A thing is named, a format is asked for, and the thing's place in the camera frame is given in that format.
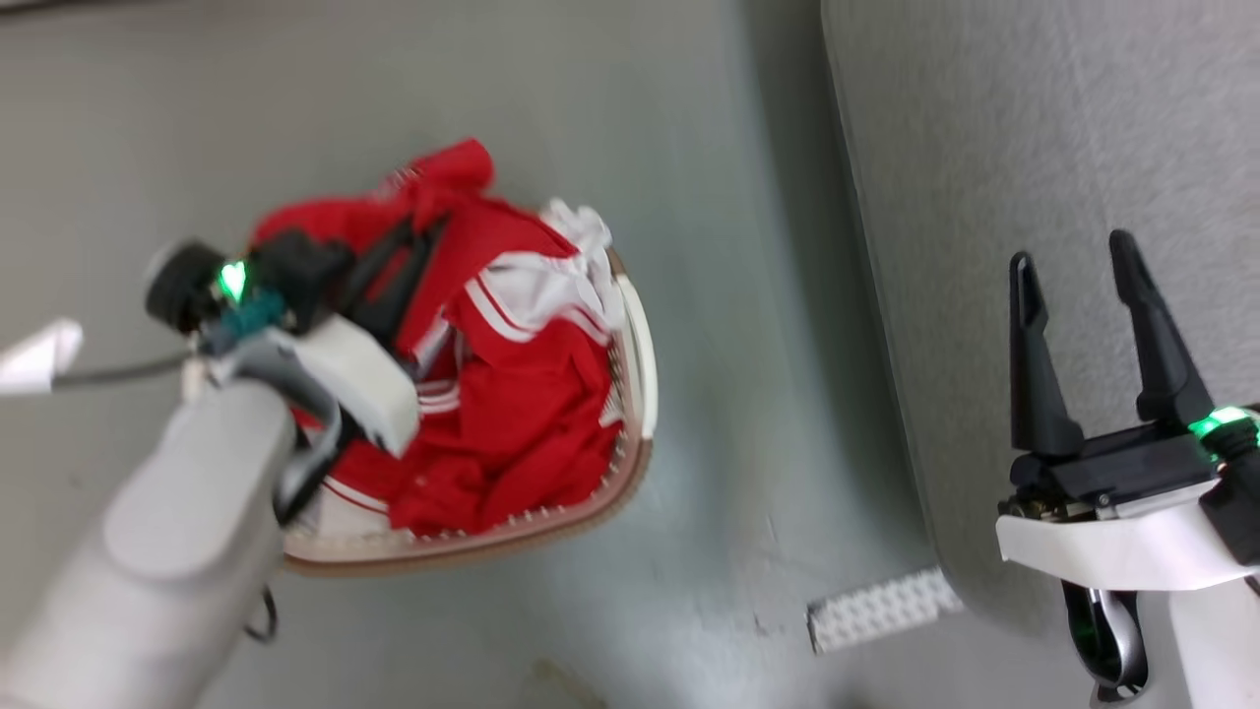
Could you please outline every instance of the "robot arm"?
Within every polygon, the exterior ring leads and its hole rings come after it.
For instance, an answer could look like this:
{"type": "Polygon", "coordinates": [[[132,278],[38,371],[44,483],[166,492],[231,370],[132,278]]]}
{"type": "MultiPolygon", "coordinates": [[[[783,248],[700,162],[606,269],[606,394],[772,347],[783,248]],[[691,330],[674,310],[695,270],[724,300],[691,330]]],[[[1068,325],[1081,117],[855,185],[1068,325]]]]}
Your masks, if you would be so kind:
{"type": "Polygon", "coordinates": [[[1133,319],[1139,427],[1085,438],[1045,339],[1032,257],[1011,263],[1011,432],[1026,451],[999,505],[1003,559],[1062,581],[1095,708],[1234,709],[1260,696],[1260,447],[1215,411],[1137,241],[1113,232],[1133,319]]]}
{"type": "MultiPolygon", "coordinates": [[[[394,455],[410,445],[418,422],[411,378],[377,336],[321,306],[325,282],[306,287],[285,275],[311,262],[302,256],[263,256],[253,296],[238,280],[223,282],[223,273],[243,280],[241,262],[224,264],[197,244],[163,256],[149,310],[192,335],[208,385],[171,416],[45,594],[10,654],[0,706],[193,706],[281,564],[284,526],[346,443],[363,437],[394,455]],[[276,307],[282,281],[289,297],[276,307]],[[295,297],[302,287],[314,302],[295,297]],[[299,432],[291,407],[320,432],[299,432]]],[[[64,348],[38,341],[16,359],[26,393],[54,389],[40,378],[68,366],[64,348]]]]}

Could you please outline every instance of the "gray floor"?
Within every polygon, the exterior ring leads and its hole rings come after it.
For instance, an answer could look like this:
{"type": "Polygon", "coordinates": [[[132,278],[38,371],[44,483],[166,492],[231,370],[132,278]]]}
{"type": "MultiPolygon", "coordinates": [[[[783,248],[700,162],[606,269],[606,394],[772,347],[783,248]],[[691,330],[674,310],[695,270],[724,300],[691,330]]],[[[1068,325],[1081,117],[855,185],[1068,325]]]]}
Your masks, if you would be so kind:
{"type": "MultiPolygon", "coordinates": [[[[505,194],[612,225],[662,424],[639,497],[585,538],[441,574],[280,579],[284,640],[242,647],[205,709],[1029,706],[1012,678],[1065,696],[1070,662],[1042,671],[1041,641],[970,617],[809,652],[808,601],[931,563],[815,3],[307,5],[0,24],[3,339],[71,314],[86,366],[166,350],[139,306],[159,244],[237,244],[271,205],[476,135],[505,194]]],[[[0,406],[0,640],[171,402],[154,383],[0,406]]]]}

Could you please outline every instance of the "green led light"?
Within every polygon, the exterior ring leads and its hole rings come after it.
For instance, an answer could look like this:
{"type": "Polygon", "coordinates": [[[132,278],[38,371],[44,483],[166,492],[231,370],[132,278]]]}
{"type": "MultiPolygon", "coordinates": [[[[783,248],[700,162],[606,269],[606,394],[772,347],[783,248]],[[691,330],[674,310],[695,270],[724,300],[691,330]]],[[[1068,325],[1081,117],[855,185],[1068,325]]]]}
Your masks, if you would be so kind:
{"type": "Polygon", "coordinates": [[[232,261],[219,268],[219,290],[233,302],[241,302],[241,298],[244,297],[246,280],[244,261],[232,261]]]}
{"type": "Polygon", "coordinates": [[[1194,422],[1191,424],[1189,432],[1194,434],[1200,441],[1207,434],[1215,432],[1216,429],[1223,427],[1225,424],[1239,422],[1246,419],[1250,414],[1239,409],[1237,407],[1226,407],[1223,409],[1217,409],[1212,412],[1206,419],[1201,422],[1194,422]]]}

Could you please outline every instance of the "white stripe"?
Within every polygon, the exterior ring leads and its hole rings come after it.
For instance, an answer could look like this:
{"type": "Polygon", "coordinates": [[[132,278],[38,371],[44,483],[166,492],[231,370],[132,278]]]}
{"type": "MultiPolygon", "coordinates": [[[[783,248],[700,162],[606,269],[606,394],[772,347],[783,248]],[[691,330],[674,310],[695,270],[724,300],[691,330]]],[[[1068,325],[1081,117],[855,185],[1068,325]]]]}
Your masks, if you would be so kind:
{"type": "Polygon", "coordinates": [[[485,322],[490,325],[494,331],[503,335],[504,339],[509,339],[512,341],[529,341],[534,337],[533,332],[525,331],[503,319],[503,315],[500,315],[494,307],[494,303],[490,302],[490,296],[481,288],[481,283],[476,278],[464,283],[464,291],[469,293],[469,297],[472,300],[472,305],[475,305],[478,311],[481,312],[485,322]]]}
{"type": "MultiPolygon", "coordinates": [[[[547,326],[547,322],[543,322],[542,326],[518,326],[508,321],[501,314],[499,314],[499,309],[495,307],[495,302],[500,301],[495,298],[491,292],[486,291],[478,278],[472,278],[465,283],[464,290],[469,293],[469,297],[472,300],[478,311],[481,312],[486,324],[489,324],[494,331],[499,332],[505,339],[512,341],[529,341],[547,326]]],[[[549,316],[563,317],[572,321],[581,327],[587,336],[598,344],[607,345],[609,343],[609,334],[595,324],[596,317],[576,303],[570,303],[557,312],[551,312],[549,316]]]]}
{"type": "Polygon", "coordinates": [[[455,402],[440,402],[440,403],[421,402],[420,416],[425,417],[428,414],[445,414],[447,412],[454,412],[459,408],[460,408],[459,399],[456,399],[455,402]]]}
{"type": "MultiPolygon", "coordinates": [[[[590,320],[587,324],[577,322],[576,319],[573,320],[575,322],[582,326],[583,331],[591,334],[593,329],[595,331],[601,332],[605,336],[607,334],[607,330],[601,324],[602,317],[600,317],[590,307],[587,307],[586,302],[568,300],[549,312],[518,312],[513,307],[510,307],[507,302],[504,302],[504,298],[500,296],[500,293],[495,292],[490,287],[490,283],[485,281],[485,278],[479,277],[476,280],[478,283],[481,286],[481,290],[485,292],[486,297],[490,298],[494,302],[494,305],[498,305],[499,310],[507,312],[507,315],[512,317],[512,320],[509,320],[508,324],[518,330],[538,334],[539,331],[543,330],[543,327],[547,326],[548,322],[551,322],[552,319],[562,316],[568,311],[576,310],[586,315],[586,317],[590,320]],[[539,319],[538,315],[542,315],[541,317],[542,321],[534,321],[536,319],[539,319]]],[[[591,334],[591,336],[595,339],[600,339],[601,335],[591,334]]]]}
{"type": "Polygon", "coordinates": [[[324,485],[328,486],[329,490],[335,490],[338,495],[344,496],[346,500],[353,500],[359,505],[363,505],[364,508],[369,508],[372,510],[375,510],[377,513],[389,511],[389,506],[382,502],[381,500],[377,500],[375,497],[368,495],[363,495],[358,490],[354,490],[353,487],[343,482],[339,482],[336,479],[326,479],[324,481],[324,485]]]}

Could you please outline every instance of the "white plastic mount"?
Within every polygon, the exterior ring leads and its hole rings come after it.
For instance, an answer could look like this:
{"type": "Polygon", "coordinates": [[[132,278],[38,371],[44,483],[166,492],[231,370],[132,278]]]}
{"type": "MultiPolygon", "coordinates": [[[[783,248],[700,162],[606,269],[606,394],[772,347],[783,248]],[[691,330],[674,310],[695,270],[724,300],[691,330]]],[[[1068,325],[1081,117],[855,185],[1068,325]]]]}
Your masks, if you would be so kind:
{"type": "Polygon", "coordinates": [[[83,326],[66,317],[14,344],[0,353],[0,397],[50,393],[82,345],[83,326]]]}
{"type": "Polygon", "coordinates": [[[1216,482],[1116,508],[1118,519],[998,519],[1002,558],[1102,591],[1198,591],[1256,573],[1239,564],[1198,506],[1216,482]]]}

